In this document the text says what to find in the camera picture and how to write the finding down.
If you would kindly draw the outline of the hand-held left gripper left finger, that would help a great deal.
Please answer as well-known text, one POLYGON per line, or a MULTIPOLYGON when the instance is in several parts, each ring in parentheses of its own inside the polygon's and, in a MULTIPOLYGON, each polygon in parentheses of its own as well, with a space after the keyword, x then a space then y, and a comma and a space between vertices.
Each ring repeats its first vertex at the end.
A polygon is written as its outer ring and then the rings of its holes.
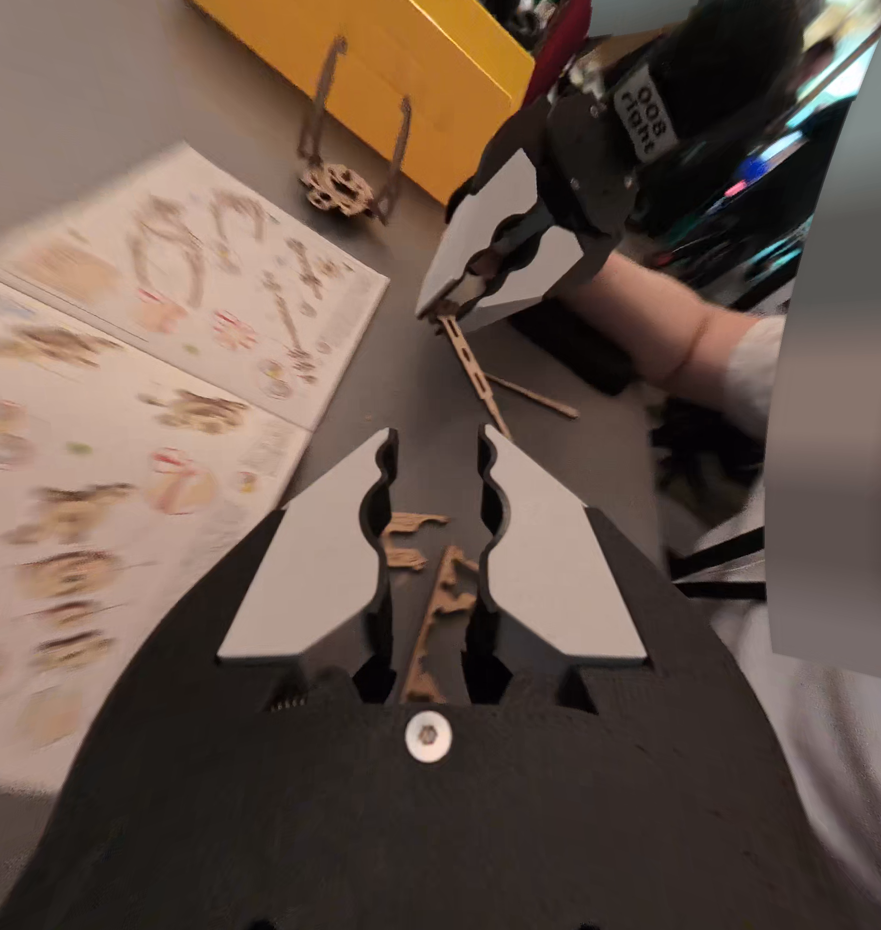
POLYGON ((398 432, 383 428, 292 498, 216 657, 283 666, 307 686, 345 672, 366 703, 396 681, 382 535, 392 517, 398 432))

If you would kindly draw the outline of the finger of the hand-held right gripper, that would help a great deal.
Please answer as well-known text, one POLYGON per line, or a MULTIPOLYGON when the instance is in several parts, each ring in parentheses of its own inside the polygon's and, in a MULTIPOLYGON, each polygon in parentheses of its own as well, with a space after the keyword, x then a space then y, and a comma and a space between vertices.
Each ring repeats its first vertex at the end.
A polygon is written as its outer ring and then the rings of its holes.
POLYGON ((426 319, 438 314, 437 304, 450 292, 463 296, 461 282, 471 275, 477 256, 493 247, 499 229, 521 223, 538 202, 535 166, 524 151, 516 151, 477 193, 459 203, 427 269, 414 315, 426 319))
POLYGON ((493 247, 480 255, 498 263, 493 272, 481 275, 481 294, 461 306, 459 327, 473 332, 531 307, 583 257, 579 238, 569 229, 510 221, 496 233, 493 247))

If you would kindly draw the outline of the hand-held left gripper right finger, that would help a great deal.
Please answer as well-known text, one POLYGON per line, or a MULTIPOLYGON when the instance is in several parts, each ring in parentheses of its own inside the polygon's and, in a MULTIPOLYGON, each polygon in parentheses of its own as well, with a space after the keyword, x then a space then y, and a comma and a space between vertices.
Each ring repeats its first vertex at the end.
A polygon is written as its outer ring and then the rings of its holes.
POLYGON ((644 668, 647 649, 585 502, 492 425, 478 433, 481 553, 469 699, 496 704, 521 673, 644 668))

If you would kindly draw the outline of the slotted wooden strip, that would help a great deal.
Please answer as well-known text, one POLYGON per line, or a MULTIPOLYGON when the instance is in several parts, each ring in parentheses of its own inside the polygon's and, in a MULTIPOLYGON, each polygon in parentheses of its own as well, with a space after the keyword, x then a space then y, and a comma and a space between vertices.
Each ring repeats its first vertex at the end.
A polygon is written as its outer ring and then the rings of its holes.
POLYGON ((485 407, 493 425, 506 439, 511 440, 511 432, 504 422, 489 381, 482 371, 457 320, 450 315, 439 315, 436 318, 436 323, 440 328, 440 332, 446 336, 448 343, 452 346, 458 362, 470 382, 471 388, 485 407))

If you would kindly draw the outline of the person's right forearm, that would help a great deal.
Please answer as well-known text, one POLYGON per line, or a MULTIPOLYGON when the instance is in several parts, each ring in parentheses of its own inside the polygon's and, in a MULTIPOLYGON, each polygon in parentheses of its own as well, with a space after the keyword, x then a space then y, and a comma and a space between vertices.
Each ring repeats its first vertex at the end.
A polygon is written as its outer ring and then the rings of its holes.
POLYGON ((757 316, 707 304, 684 358, 661 386, 715 410, 765 441, 784 315, 757 316))

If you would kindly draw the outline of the assembled wooden model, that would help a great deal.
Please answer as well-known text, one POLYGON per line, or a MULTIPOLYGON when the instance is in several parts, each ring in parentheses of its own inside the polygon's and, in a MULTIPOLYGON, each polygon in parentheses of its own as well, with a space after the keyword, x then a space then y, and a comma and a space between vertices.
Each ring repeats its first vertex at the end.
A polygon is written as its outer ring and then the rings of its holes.
POLYGON ((318 74, 318 83, 311 110, 302 123, 297 155, 304 163, 299 180, 306 190, 307 201, 323 212, 338 212, 344 217, 373 218, 388 224, 400 193, 402 164, 411 131, 411 100, 400 101, 401 124, 396 137, 388 175, 377 190, 358 172, 343 165, 326 162, 320 150, 326 104, 330 96, 336 66, 347 52, 346 38, 339 34, 330 44, 318 74))

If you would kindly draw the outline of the person's right hand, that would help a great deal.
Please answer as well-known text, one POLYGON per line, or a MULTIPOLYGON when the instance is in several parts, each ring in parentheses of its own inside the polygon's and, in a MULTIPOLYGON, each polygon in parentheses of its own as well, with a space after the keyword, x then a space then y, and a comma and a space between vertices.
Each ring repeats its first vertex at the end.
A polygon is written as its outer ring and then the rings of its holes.
POLYGON ((655 387, 671 386, 687 366, 713 310, 688 287, 617 252, 561 302, 627 353, 655 387))

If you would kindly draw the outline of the black block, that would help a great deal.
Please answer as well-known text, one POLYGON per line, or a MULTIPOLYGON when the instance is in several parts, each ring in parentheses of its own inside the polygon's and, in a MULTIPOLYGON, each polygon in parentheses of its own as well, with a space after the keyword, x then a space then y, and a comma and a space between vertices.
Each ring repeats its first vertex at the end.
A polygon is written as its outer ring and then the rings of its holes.
POLYGON ((637 380, 630 356, 556 298, 508 318, 542 351, 605 396, 617 397, 637 380))

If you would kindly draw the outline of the pale wooden stick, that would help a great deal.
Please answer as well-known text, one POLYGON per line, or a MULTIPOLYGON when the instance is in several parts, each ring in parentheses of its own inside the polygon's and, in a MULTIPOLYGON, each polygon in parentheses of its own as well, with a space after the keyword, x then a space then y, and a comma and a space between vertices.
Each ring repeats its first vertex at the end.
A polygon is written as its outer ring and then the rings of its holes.
POLYGON ((548 398, 545 395, 542 395, 530 389, 526 389, 504 378, 498 378, 496 376, 493 376, 492 374, 488 374, 485 372, 483 372, 483 375, 486 378, 486 380, 490 382, 491 384, 493 384, 494 386, 497 386, 497 387, 506 389, 512 393, 515 393, 516 395, 519 395, 522 398, 528 401, 531 401, 532 403, 536 403, 539 406, 544 407, 548 410, 556 412, 567 419, 570 419, 570 420, 579 419, 579 416, 580 416, 579 411, 567 403, 562 403, 557 400, 548 398))

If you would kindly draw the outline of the red cloth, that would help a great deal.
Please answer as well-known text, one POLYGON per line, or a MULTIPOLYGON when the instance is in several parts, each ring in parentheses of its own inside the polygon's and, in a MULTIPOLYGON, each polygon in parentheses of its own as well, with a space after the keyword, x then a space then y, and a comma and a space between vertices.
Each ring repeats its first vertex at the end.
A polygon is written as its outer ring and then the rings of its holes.
POLYGON ((557 3, 533 52, 535 65, 520 110, 547 97, 558 83, 564 69, 585 45, 591 18, 591 1, 557 3))

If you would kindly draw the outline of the yellow box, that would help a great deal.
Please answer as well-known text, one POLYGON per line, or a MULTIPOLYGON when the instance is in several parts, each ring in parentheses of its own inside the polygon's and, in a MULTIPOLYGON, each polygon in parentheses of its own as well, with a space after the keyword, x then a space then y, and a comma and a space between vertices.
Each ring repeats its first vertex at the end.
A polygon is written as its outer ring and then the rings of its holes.
POLYGON ((326 108, 383 157, 411 125, 402 172, 446 203, 525 97, 535 62, 475 1, 201 1, 205 14, 313 97, 337 38, 326 108))

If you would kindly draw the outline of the instruction booklet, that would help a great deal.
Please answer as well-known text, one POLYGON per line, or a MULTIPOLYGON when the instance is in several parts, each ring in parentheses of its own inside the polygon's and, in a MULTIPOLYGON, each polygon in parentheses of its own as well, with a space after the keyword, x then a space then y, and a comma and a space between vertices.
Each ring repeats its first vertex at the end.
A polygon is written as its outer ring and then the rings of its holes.
POLYGON ((189 146, 0 242, 0 791, 280 501, 389 280, 189 146))

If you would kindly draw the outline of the person's white shirt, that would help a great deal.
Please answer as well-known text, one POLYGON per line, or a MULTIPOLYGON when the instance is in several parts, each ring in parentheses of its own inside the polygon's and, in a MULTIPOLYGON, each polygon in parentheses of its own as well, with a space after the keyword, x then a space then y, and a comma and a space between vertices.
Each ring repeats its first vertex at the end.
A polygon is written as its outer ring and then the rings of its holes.
POLYGON ((770 720, 856 923, 881 928, 881 679, 774 654, 764 604, 726 601, 711 625, 770 720))

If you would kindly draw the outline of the wooden offcut frame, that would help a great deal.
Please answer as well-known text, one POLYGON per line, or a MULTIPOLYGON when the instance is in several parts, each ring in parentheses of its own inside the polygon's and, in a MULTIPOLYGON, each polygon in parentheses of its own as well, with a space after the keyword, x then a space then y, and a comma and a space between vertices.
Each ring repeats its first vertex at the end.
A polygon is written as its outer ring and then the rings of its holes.
MULTIPOLYGON (((427 558, 416 548, 395 544, 395 537, 411 537, 427 524, 445 526, 449 518, 437 514, 395 511, 381 534, 383 551, 388 568, 409 573, 426 569, 427 558)), ((401 681, 399 702, 402 704, 445 704, 433 673, 427 668, 431 635, 438 620, 457 615, 469 616, 476 603, 474 592, 461 589, 462 576, 477 577, 479 565, 457 545, 446 546, 440 556, 430 595, 426 602, 418 634, 412 646, 411 658, 401 681)))

